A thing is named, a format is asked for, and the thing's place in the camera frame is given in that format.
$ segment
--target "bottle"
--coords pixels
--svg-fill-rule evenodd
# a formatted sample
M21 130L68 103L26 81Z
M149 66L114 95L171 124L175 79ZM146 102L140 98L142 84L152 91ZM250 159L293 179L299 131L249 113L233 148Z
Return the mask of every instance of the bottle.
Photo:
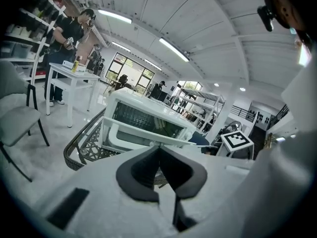
M80 56L78 56L77 58L76 58L76 61L74 62L74 65L73 65L73 69L71 70L71 72L75 72L76 71L76 69L77 69L77 67L78 67L78 64L79 64L79 61L80 61Z

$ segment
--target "floor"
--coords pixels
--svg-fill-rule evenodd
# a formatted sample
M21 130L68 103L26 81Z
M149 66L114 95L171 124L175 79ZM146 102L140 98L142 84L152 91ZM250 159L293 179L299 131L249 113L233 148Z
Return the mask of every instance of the floor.
M50 147L46 146L37 124L31 129L31 136L26 134L15 146L5 147L14 162L33 179L33 182L28 182L6 161L3 154L0 154L0 171L10 193L31 207L40 197L49 193L75 172L65 164L63 150L78 131L106 106L107 101L107 94L103 95L106 85L98 82L88 112L91 88L79 89L75 94L73 127L68 128L67 105L55 103L51 108L51 114L46 115L43 85L42 80L35 83L41 121ZM67 93L63 95L66 104L67 95ZM22 105L25 104L25 98L25 95L21 96Z

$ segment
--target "white desk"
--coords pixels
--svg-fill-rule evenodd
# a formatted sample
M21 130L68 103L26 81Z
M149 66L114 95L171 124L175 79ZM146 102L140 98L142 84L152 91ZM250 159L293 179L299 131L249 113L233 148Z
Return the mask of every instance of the white desk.
M249 139L242 131L238 130L235 132L230 132L221 135L222 145L217 152L217 156L226 156L226 151L223 151L223 146L230 152L232 157L233 153L244 148L249 148L251 153L251 160L253 160L254 155L254 143Z
M59 63L50 63L51 69L49 73L48 78L48 85L47 85L47 91L46 91L46 114L50 114L50 91L51 91L51 84L54 86L59 87L60 89L66 91L69 93L68 96L68 107L67 107L67 126L71 128L73 126L73 119L72 119L72 113L73 113L73 101L74 101L74 94L76 89L81 88L89 88L91 87L91 84L88 84L86 82L83 82L83 80L93 80L94 84L90 93L89 97L89 104L87 111L90 109L91 100L96 88L96 83L99 79L98 76L94 74L90 74L88 72L85 72L84 75L77 75L73 72L71 72L70 69L64 67L63 65ZM60 74L63 74L66 76L66 78L52 78L53 72L56 71Z

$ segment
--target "gray chair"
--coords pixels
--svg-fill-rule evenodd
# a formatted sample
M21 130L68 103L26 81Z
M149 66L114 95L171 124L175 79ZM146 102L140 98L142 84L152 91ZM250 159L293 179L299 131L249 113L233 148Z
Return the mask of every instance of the gray chair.
M29 107L31 90L34 108ZM31 135L30 128L36 122L39 124L46 145L50 146L40 121L41 114L38 111L35 87L19 77L12 63L0 61L0 99L10 94L26 94L26 106L13 108L0 117L0 149L8 162L12 163L29 182L32 182L13 162L3 146L15 145L26 133Z

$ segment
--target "white sneaker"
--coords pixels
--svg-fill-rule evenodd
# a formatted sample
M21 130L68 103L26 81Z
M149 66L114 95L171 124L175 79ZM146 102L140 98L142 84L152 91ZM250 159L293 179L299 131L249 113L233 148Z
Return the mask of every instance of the white sneaker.
M61 100L61 101L57 101L58 104L60 105L64 105L65 104L65 101L64 100Z

